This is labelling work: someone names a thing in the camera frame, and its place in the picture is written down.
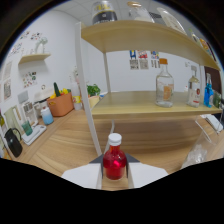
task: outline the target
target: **wooden tabletop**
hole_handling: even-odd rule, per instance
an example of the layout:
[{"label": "wooden tabletop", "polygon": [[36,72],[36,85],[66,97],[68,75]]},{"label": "wooden tabletop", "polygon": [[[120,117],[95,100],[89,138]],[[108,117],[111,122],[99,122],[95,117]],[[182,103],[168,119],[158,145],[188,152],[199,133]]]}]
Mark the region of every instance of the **wooden tabletop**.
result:
[{"label": "wooden tabletop", "polygon": [[[202,126],[209,125],[198,117]],[[95,119],[96,131],[102,152],[107,144],[111,120]],[[121,150],[143,164],[165,169],[168,174],[180,170],[191,147],[201,134],[190,117],[152,117],[147,119],[115,119],[114,132],[122,135]],[[219,159],[224,154],[224,132],[219,143],[209,152],[209,160]],[[23,151],[13,160],[37,166],[58,177],[69,169],[87,165],[96,159],[97,153],[84,110],[72,110],[64,117],[54,117],[54,122],[30,146],[22,143]],[[102,190],[114,191],[128,189],[126,175],[121,181],[102,180]]]}]

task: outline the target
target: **blue bottle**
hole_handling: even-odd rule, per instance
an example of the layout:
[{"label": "blue bottle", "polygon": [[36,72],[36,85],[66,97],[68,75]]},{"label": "blue bottle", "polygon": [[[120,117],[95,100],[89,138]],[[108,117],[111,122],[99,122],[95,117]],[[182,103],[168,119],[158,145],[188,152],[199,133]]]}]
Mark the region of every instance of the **blue bottle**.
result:
[{"label": "blue bottle", "polygon": [[213,106],[212,81],[211,81],[211,75],[209,73],[207,73],[207,84],[205,87],[204,105],[207,107]]}]

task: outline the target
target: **glass jar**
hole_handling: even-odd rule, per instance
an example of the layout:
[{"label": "glass jar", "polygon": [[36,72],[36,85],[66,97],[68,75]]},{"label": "glass jar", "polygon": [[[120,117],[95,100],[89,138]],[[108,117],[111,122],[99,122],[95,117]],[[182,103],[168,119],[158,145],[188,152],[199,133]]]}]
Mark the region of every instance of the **glass jar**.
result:
[{"label": "glass jar", "polygon": [[103,167],[105,175],[110,180],[120,180],[125,173],[126,156],[125,153],[120,150],[121,135],[112,133],[109,135],[109,150],[103,156]]},{"label": "glass jar", "polygon": [[95,2],[92,6],[92,24],[116,21],[117,15],[109,1]]},{"label": "glass jar", "polygon": [[133,20],[141,20],[155,23],[149,12],[138,2],[127,2],[129,15]]}]

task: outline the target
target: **wooden shelf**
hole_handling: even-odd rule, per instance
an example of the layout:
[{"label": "wooden shelf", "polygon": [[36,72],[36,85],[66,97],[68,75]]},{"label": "wooden shelf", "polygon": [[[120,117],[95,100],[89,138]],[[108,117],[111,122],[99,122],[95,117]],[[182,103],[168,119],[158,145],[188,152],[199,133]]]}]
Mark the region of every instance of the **wooden shelf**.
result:
[{"label": "wooden shelf", "polygon": [[23,64],[30,61],[42,61],[45,58],[49,57],[51,54],[30,54],[30,55],[24,55],[20,61],[19,64]]},{"label": "wooden shelf", "polygon": [[155,104],[155,91],[112,92],[97,103],[92,109],[94,119],[132,119],[151,117],[192,116],[201,114],[222,113],[216,107],[203,105],[203,99],[198,108],[186,104],[187,93],[174,92],[173,106],[159,107]]},{"label": "wooden shelf", "polygon": [[161,24],[121,20],[89,26],[81,32],[81,37],[102,53],[155,50],[220,70],[207,52],[190,37]]}]

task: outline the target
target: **glass bottle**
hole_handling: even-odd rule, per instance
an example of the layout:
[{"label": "glass bottle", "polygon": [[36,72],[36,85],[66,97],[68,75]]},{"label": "glass bottle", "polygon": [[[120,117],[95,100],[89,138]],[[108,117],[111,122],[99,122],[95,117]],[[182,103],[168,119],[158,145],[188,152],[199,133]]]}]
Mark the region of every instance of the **glass bottle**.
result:
[{"label": "glass bottle", "polygon": [[141,20],[155,23],[149,12],[138,2],[127,2],[129,6],[129,15],[134,20]]},{"label": "glass bottle", "polygon": [[207,73],[207,84],[205,87],[204,105],[207,107],[213,106],[212,81],[211,81],[211,75],[209,73]]},{"label": "glass bottle", "polygon": [[161,72],[156,76],[156,105],[173,106],[174,79],[167,71],[167,59],[159,59]]},{"label": "glass bottle", "polygon": [[197,67],[191,66],[192,77],[188,81],[187,104],[192,107],[198,107],[200,102],[200,82],[196,77]]},{"label": "glass bottle", "polygon": [[110,180],[119,180],[124,176],[126,167],[125,153],[120,150],[121,135],[112,133],[108,136],[109,150],[103,156],[103,167],[106,177]]}]

